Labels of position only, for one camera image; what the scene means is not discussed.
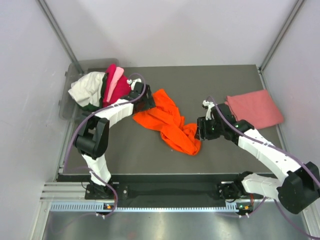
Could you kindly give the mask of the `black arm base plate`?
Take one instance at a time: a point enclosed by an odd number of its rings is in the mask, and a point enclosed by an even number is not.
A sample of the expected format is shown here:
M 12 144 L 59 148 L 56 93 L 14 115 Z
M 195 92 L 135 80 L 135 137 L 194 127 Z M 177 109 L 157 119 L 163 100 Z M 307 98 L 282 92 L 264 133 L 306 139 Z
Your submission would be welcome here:
M 115 197 L 121 207 L 221 207 L 246 194 L 237 174 L 114 174 Z

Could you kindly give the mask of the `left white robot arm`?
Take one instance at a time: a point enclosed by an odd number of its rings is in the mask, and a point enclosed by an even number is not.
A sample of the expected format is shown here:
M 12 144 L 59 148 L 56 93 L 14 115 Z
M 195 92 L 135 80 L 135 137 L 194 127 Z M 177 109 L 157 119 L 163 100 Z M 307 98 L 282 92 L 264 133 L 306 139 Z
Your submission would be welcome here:
M 109 143 L 109 130 L 126 117 L 150 110 L 156 106 L 151 88 L 141 79 L 128 81 L 131 91 L 115 103 L 98 110 L 85 112 L 73 145 L 85 160 L 90 179 L 85 187 L 86 200 L 109 200 L 113 193 L 112 174 L 107 167 L 105 152 Z

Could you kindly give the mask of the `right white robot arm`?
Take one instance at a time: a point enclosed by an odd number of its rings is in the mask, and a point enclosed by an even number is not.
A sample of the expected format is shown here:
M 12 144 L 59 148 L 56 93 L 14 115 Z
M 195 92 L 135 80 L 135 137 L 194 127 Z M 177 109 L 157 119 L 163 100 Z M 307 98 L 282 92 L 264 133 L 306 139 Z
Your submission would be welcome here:
M 230 107 L 204 100 L 206 110 L 197 119 L 195 138 L 200 141 L 224 137 L 247 151 L 266 166 L 274 177 L 266 177 L 245 171 L 237 175 L 229 186 L 219 185 L 222 197 L 245 198 L 257 194 L 279 201 L 290 213 L 298 214 L 320 198 L 319 168 L 312 162 L 302 163 L 288 152 L 274 146 L 248 121 L 236 120 Z

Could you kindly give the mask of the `orange t shirt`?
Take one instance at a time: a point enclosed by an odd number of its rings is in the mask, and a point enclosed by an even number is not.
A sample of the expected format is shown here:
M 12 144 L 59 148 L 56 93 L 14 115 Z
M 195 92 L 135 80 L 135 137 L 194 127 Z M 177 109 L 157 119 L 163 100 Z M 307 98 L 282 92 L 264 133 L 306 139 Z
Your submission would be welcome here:
M 155 107 L 133 116 L 133 120 L 142 127 L 157 131 L 161 139 L 173 150 L 195 156 L 201 150 L 202 143 L 195 138 L 197 124 L 185 123 L 175 102 L 164 89 L 153 95 Z

